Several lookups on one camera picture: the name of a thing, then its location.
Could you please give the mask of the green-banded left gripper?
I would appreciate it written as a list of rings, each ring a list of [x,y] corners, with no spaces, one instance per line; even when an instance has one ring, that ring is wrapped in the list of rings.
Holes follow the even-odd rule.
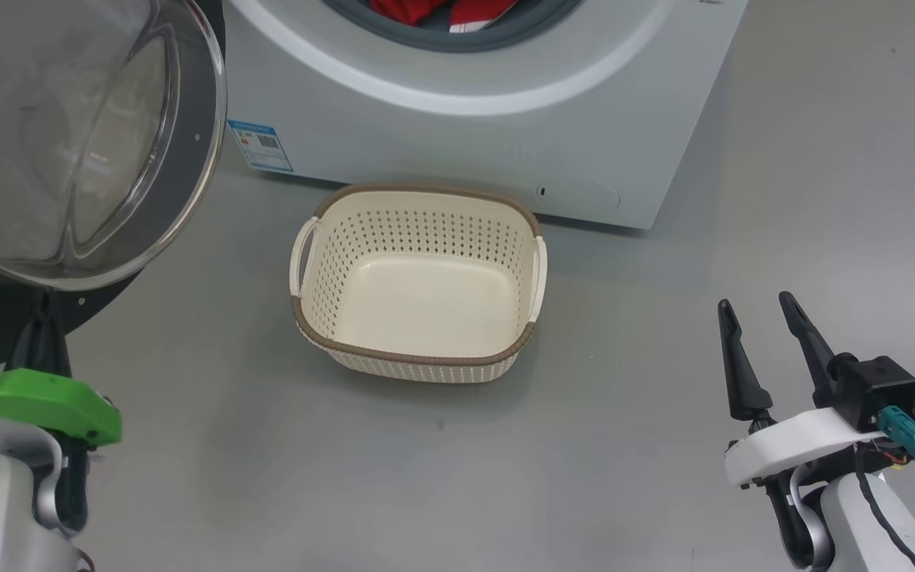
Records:
[[[33,364],[33,369],[26,369]],[[0,373],[0,419],[62,432],[91,446],[122,439],[120,411],[72,379],[65,330],[54,307],[42,307],[16,334]]]

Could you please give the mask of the red and white garment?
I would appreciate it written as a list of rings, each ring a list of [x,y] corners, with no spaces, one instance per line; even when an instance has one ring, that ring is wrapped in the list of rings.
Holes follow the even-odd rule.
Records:
[[[454,0],[448,32],[475,33],[489,28],[518,3],[519,0]]]

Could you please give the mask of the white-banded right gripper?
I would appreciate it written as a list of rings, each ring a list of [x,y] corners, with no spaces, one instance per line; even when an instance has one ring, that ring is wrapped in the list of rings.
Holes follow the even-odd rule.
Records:
[[[828,363],[835,356],[820,331],[813,325],[790,291],[778,293],[778,303],[790,333],[799,343],[813,381],[813,403],[817,408],[753,432],[725,452],[725,470],[730,485],[752,484],[756,478],[772,477],[800,465],[819,462],[855,444],[882,441],[882,431],[860,432],[832,408],[835,381]],[[742,346],[742,329],[729,300],[716,305],[724,363],[728,407],[734,420],[773,423],[769,410],[773,400],[760,387],[747,351]]]

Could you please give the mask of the white front-load washing machine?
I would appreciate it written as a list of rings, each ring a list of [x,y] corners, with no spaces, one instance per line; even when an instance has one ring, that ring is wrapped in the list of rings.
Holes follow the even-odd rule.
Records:
[[[489,28],[412,28],[369,0],[226,0],[228,119],[294,176],[494,189],[647,229],[748,0],[519,0]]]

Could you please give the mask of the round glass washing machine door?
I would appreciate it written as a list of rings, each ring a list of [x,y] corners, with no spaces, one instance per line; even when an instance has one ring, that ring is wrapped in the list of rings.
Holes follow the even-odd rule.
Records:
[[[0,0],[0,333],[37,290],[166,249],[217,165],[224,55],[197,0]]]

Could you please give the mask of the cream perforated laundry basket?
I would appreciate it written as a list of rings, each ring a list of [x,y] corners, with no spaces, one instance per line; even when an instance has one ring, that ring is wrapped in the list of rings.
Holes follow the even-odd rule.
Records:
[[[548,254],[531,211],[429,184],[335,192],[291,248],[291,309],[311,344],[354,372],[487,383],[536,330]]]

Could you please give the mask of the blue energy label sticker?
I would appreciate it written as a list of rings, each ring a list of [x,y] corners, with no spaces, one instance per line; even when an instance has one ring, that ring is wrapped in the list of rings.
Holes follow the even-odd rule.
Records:
[[[252,168],[283,174],[295,172],[272,127],[232,119],[226,120],[226,124],[235,135],[244,159]]]

